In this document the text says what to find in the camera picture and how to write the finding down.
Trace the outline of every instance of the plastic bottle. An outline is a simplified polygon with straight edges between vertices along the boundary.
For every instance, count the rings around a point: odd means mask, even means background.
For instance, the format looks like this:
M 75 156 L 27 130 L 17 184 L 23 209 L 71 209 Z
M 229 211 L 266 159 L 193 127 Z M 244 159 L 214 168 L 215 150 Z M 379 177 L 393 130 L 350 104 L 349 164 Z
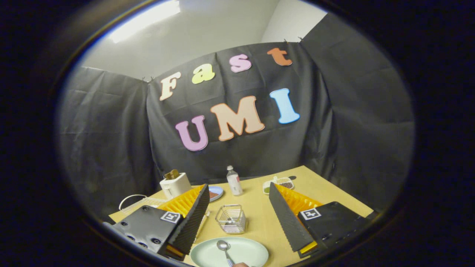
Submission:
M 239 181 L 239 174 L 233 170 L 233 166 L 228 166 L 228 174 L 226 175 L 228 179 L 229 187 L 233 195 L 239 196 L 242 194 L 241 182 Z

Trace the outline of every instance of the food on plate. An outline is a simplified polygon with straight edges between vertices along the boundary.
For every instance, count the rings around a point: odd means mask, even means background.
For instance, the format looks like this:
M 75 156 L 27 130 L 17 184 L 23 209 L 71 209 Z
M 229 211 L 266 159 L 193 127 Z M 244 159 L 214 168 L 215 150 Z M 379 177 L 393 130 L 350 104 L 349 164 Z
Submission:
M 218 196 L 218 195 L 219 195 L 219 194 L 216 194 L 216 193 L 214 193 L 214 192 L 209 192 L 209 198 L 210 198 L 210 199 L 212 199 L 212 198 L 214 198 L 214 197 L 216 197 L 216 196 Z

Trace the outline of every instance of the plate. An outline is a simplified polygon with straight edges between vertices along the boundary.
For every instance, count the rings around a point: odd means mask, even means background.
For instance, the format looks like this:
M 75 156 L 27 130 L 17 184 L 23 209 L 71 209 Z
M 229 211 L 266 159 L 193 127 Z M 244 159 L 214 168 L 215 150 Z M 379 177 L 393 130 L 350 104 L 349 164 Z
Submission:
M 197 244 L 190 252 L 191 260 L 199 267 L 228 266 L 224 251 L 216 246 L 218 240 L 224 240 L 231 248 L 229 257 L 234 263 L 244 262 L 249 267 L 262 267 L 269 259 L 269 252 L 261 243 L 247 238 L 222 237 Z
M 215 193 L 215 194 L 218 194 L 216 197 L 210 198 L 210 199 L 209 199 L 210 202 L 213 202 L 213 201 L 219 199 L 219 198 L 223 195 L 223 193 L 224 193 L 224 190 L 223 190 L 221 187 L 219 187 L 219 186 L 210 186 L 210 187 L 208 187 L 208 188 L 209 188 L 209 191 L 210 191 L 210 192 L 213 192 L 213 193 Z

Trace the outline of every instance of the pink letter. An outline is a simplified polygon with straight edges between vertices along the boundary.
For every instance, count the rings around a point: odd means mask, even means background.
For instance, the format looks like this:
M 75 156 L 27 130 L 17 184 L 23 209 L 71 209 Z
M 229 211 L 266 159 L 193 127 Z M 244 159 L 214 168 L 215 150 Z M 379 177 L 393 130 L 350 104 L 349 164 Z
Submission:
M 198 151 L 202 150 L 208 145 L 208 135 L 206 134 L 206 129 L 205 125 L 203 124 L 203 121 L 205 119 L 205 116 L 200 115 L 194 117 L 191 122 L 196 125 L 196 128 L 198 129 L 198 134 L 199 134 L 199 142 L 193 142 L 190 137 L 190 133 L 188 132 L 188 122 L 183 121 L 180 122 L 175 126 L 175 128 L 178 130 L 178 133 L 180 134 L 181 141 L 183 142 L 183 145 L 191 151 Z
M 229 59 L 229 63 L 231 64 L 231 70 L 234 72 L 245 71 L 251 68 L 251 62 L 246 60 L 247 56 L 244 54 L 234 56 Z

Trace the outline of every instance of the spoon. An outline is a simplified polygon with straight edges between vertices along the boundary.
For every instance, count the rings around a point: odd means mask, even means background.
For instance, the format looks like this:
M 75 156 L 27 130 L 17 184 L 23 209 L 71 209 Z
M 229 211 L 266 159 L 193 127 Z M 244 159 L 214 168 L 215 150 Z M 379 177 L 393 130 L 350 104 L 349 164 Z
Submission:
M 234 262 L 231 260 L 231 258 L 229 257 L 228 255 L 228 252 L 227 250 L 231 247 L 231 245 L 229 245 L 226 241 L 224 240 L 218 240 L 218 242 L 216 243 L 216 246 L 224 251 L 224 253 L 226 254 L 226 260 L 228 260 L 228 264 L 229 264 L 229 267 L 233 267 L 234 265 Z

